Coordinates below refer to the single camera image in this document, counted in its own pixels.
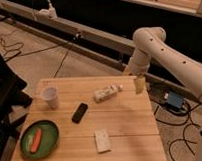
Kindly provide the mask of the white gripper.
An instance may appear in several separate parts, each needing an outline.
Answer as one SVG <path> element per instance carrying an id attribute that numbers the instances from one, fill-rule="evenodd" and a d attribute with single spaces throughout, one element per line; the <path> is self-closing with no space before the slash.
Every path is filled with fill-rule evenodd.
<path id="1" fill-rule="evenodd" d="M 150 66 L 150 57 L 138 49 L 133 51 L 133 55 L 129 60 L 128 68 L 132 75 L 142 76 L 147 73 Z M 145 77 L 138 77 L 135 79 L 136 93 L 141 94 L 145 88 Z"/>

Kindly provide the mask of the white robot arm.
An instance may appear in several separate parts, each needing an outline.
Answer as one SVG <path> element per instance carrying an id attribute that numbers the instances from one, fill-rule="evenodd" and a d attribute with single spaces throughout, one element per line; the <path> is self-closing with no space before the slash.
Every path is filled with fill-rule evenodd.
<path id="1" fill-rule="evenodd" d="M 166 32 L 162 27 L 136 30 L 133 34 L 133 56 L 128 63 L 130 73 L 137 78 L 144 76 L 154 58 L 202 104 L 202 63 L 169 47 L 164 43 L 165 39 Z M 199 137 L 195 161 L 202 161 L 202 137 Z"/>

